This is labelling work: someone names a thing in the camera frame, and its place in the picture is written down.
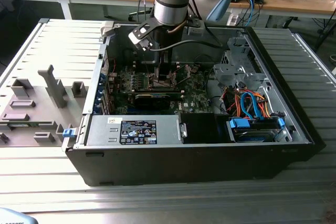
blue cable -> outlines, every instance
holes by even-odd
[[[241,95],[240,97],[240,107],[242,108],[242,111],[250,118],[253,119],[253,116],[251,114],[249,114],[245,108],[244,108],[244,98],[245,96],[250,95],[250,97],[252,98],[252,102],[253,102],[253,109],[254,109],[254,113],[256,114],[256,117],[260,118],[260,119],[264,119],[264,117],[262,116],[261,112],[258,110],[258,105],[257,105],[257,99],[256,97],[250,93],[250,92],[245,92],[244,94]]]
[[[253,0],[250,0],[250,4],[251,4],[251,13],[250,13],[250,18],[248,19],[247,23],[245,26],[247,26],[250,21],[251,21],[251,18],[252,18],[252,15],[253,15],[253,9],[254,9],[254,4],[253,4]]]

side panel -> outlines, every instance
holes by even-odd
[[[67,150],[86,184],[145,185],[273,178],[310,145]]]

warning label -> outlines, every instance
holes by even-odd
[[[121,121],[120,144],[157,144],[156,121]]]

circuit board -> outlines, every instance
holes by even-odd
[[[205,92],[205,81],[198,67],[183,65],[174,71],[172,80],[155,81],[148,72],[128,67],[117,72],[116,88],[111,93],[113,114],[178,114],[212,112]],[[170,106],[165,110],[139,110],[134,105],[137,94],[168,95]]]

sticker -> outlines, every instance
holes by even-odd
[[[29,127],[28,124],[9,124],[9,127]]]
[[[157,144],[158,133],[155,120],[120,121],[120,123],[120,144]]]
[[[122,118],[107,118],[107,123],[121,124]]]

